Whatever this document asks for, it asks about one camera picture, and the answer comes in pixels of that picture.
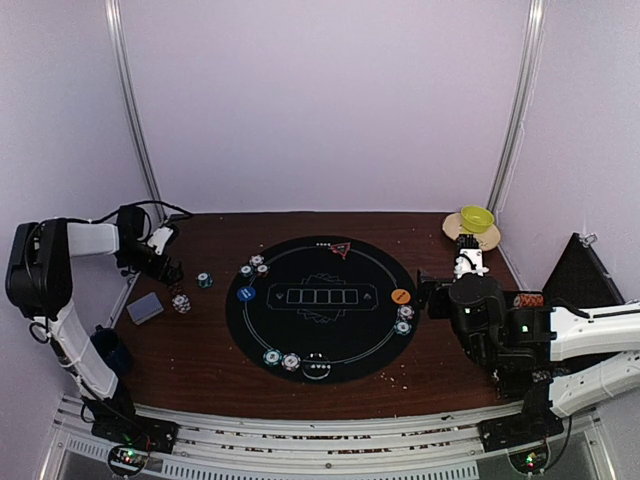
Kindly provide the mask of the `orange big blind button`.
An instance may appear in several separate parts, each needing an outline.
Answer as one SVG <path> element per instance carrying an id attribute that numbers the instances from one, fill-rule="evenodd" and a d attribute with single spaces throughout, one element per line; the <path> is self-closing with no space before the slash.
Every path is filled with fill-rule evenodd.
<path id="1" fill-rule="evenodd" d="M 397 305 L 406 305 L 411 301 L 411 293 L 406 289 L 397 288 L 392 291 L 391 299 Z"/>

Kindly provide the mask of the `dark red poker chip stack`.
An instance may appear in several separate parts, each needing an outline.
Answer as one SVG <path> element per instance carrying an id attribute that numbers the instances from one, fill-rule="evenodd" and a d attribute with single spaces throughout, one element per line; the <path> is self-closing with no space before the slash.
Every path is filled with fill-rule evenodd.
<path id="1" fill-rule="evenodd" d="M 182 286 L 180 283 L 174 283 L 173 285 L 170 285 L 168 289 L 172 296 L 182 293 Z"/>

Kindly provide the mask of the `grey card deck box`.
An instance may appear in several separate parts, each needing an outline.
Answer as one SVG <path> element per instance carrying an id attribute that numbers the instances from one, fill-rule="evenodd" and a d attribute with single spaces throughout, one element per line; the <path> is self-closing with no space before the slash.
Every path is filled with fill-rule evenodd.
<path id="1" fill-rule="evenodd" d="M 164 312 L 158 296 L 152 292 L 149 293 L 126 306 L 134 325 L 141 325 L 151 318 Z"/>

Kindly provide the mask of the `red white poker chip stack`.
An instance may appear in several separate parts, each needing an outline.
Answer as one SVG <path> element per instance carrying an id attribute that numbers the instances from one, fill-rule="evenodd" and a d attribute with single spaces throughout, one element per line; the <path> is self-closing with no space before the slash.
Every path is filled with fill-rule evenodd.
<path id="1" fill-rule="evenodd" d="M 191 301 L 186 294 L 177 294 L 171 299 L 174 310 L 180 314 L 186 314 L 191 310 Z"/>

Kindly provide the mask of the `green poker chip stack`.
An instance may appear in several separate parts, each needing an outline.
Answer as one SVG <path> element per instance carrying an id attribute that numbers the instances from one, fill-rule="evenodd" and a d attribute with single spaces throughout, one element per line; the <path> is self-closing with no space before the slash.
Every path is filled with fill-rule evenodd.
<path id="1" fill-rule="evenodd" d="M 209 272 L 201 272 L 196 277 L 197 285 L 201 289 L 210 288 L 213 285 L 213 278 Z"/>

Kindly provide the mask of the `red triangular dealer marker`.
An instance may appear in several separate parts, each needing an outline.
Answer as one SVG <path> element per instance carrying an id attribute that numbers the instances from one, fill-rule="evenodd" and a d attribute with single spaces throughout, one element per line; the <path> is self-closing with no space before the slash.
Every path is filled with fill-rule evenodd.
<path id="1" fill-rule="evenodd" d="M 334 243 L 330 245 L 330 250 L 345 259 L 351 249 L 350 242 Z"/>

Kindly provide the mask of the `blue green fifty chip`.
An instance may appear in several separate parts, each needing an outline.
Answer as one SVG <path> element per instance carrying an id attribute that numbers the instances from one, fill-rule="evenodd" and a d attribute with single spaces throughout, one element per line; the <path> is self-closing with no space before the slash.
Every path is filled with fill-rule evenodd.
<path id="1" fill-rule="evenodd" d="M 251 265 L 243 265 L 240 268 L 239 273 L 244 277 L 249 277 L 253 274 L 253 267 Z"/>

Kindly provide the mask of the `blue small blind button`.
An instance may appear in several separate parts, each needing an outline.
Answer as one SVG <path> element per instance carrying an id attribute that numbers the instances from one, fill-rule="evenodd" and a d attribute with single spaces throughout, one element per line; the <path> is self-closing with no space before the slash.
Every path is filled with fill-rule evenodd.
<path id="1" fill-rule="evenodd" d="M 241 302 L 249 302 L 256 297 L 256 290 L 252 286 L 243 286 L 238 289 L 236 296 Z"/>

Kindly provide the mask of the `blue orange ten chip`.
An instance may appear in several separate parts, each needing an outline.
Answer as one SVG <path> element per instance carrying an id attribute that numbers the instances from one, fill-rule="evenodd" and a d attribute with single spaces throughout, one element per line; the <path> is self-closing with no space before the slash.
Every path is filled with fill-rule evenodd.
<path id="1" fill-rule="evenodd" d="M 253 255 L 250 257 L 250 264 L 254 267 L 258 267 L 262 265 L 264 262 L 264 257 L 262 255 Z"/>

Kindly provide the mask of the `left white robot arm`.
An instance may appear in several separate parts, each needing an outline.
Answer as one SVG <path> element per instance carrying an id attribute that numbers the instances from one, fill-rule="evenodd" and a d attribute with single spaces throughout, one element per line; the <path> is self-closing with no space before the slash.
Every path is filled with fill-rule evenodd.
<path id="1" fill-rule="evenodd" d="M 83 327 L 73 299 L 72 260 L 112 256 L 121 270 L 143 274 L 166 286 L 183 279 L 180 263 L 168 254 L 178 227 L 163 223 L 147 233 L 145 210 L 124 205 L 107 220 L 59 217 L 17 226 L 5 277 L 5 291 L 30 326 L 34 337 L 49 344 L 63 369 L 85 397 L 111 400 L 117 374 L 100 356 Z"/>

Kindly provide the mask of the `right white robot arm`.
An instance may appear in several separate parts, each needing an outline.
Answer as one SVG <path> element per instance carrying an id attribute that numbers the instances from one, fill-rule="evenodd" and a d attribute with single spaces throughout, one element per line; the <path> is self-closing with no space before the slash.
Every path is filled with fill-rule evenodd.
<path id="1" fill-rule="evenodd" d="M 639 386 L 639 306 L 580 309 L 562 299 L 509 306 L 486 272 L 450 281 L 417 275 L 418 304 L 447 319 L 466 357 L 491 374 L 499 393 L 523 401 L 513 419 L 519 440 Z"/>

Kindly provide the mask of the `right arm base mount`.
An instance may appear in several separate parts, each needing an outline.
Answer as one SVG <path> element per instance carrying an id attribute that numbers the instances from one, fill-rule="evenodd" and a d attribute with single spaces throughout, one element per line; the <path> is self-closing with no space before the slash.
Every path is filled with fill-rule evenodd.
<path id="1" fill-rule="evenodd" d="M 563 420 L 549 408 L 524 406 L 519 413 L 478 424 L 485 452 L 540 442 L 564 432 Z"/>

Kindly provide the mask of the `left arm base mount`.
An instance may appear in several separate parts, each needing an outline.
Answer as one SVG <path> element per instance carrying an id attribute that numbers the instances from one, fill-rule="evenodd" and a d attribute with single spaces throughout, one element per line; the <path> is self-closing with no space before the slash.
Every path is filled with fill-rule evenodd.
<path id="1" fill-rule="evenodd" d="M 170 454 L 178 434 L 178 424 L 168 420 L 128 416 L 97 400 L 83 400 L 93 416 L 93 436 L 133 447 L 136 450 Z"/>

